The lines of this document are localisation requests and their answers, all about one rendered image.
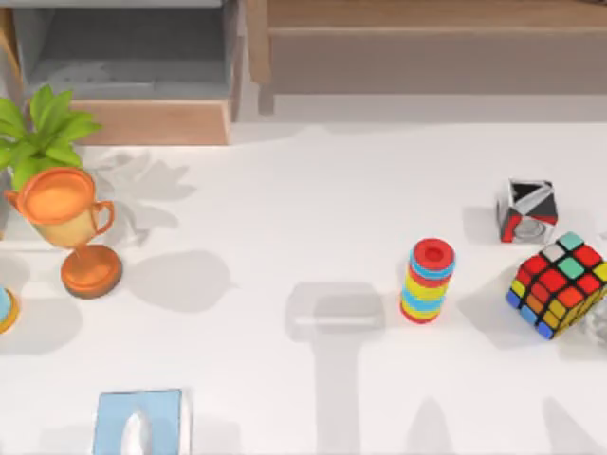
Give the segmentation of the stack of coloured rings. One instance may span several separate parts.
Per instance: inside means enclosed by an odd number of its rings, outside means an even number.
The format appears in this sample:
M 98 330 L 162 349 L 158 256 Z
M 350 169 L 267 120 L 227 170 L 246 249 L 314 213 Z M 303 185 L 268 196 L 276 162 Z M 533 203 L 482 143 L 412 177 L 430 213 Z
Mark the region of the stack of coloured rings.
M 444 240 L 425 238 L 414 245 L 400 294 L 408 320 L 425 324 L 439 316 L 454 267 L 454 250 Z

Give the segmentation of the wooden cupboard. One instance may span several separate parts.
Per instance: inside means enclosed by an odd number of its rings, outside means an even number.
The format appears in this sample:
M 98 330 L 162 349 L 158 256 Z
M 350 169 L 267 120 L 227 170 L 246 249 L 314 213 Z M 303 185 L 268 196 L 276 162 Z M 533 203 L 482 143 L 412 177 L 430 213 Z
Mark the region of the wooden cupboard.
M 278 95 L 607 94 L 607 0 L 244 0 Z

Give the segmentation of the black red white cube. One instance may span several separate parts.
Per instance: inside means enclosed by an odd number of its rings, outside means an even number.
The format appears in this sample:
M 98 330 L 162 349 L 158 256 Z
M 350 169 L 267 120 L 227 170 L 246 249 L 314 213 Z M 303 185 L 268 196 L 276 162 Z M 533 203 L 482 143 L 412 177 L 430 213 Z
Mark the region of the black red white cube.
M 502 243 L 546 243 L 559 220 L 553 183 L 508 178 L 497 198 L 496 218 Z

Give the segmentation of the orange gold trophy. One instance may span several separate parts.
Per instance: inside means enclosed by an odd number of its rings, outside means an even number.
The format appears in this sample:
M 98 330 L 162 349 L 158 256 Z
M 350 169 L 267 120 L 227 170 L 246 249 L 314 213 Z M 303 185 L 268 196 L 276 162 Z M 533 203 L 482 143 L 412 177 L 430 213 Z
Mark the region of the orange gold trophy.
M 115 222 L 115 206 L 99 201 L 89 173 L 55 167 L 32 176 L 8 202 L 53 246 L 70 254 L 61 266 L 66 291 L 85 300 L 109 293 L 120 281 L 122 262 L 109 246 L 93 244 Z

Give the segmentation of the pulled-out drawer grey inside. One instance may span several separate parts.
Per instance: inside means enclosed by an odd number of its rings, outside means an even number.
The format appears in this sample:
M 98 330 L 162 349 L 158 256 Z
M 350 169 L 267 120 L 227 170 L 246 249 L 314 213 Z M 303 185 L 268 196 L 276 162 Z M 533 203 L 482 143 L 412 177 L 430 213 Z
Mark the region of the pulled-out drawer grey inside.
M 239 0 L 0 0 L 0 94 L 223 102 L 235 113 Z

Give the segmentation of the light blue tissue box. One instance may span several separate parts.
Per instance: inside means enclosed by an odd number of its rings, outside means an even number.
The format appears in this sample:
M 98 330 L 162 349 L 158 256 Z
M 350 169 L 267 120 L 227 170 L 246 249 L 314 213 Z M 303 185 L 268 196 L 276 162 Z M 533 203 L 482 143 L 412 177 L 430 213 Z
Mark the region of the light blue tissue box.
M 191 455 L 193 418 L 181 389 L 100 395 L 92 455 Z

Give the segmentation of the colourful puzzle cube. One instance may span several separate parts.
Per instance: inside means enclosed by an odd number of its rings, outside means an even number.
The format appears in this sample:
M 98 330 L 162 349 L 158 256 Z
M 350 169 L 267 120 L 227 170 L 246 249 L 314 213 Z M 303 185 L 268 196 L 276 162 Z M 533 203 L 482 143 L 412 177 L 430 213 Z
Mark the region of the colourful puzzle cube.
M 558 337 L 607 297 L 607 261 L 567 232 L 518 268 L 506 302 L 545 339 Z

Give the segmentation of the green potted plant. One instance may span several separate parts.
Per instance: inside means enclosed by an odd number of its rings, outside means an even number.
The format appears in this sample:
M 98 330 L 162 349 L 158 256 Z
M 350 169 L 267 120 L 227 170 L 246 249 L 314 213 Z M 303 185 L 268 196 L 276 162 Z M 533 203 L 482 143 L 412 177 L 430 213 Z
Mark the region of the green potted plant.
M 71 102 L 70 90 L 56 94 L 49 85 L 34 93 L 25 111 L 12 100 L 0 99 L 0 171 L 11 171 L 5 191 L 21 190 L 32 176 L 50 168 L 85 171 L 75 143 L 101 125 L 92 114 L 71 108 Z

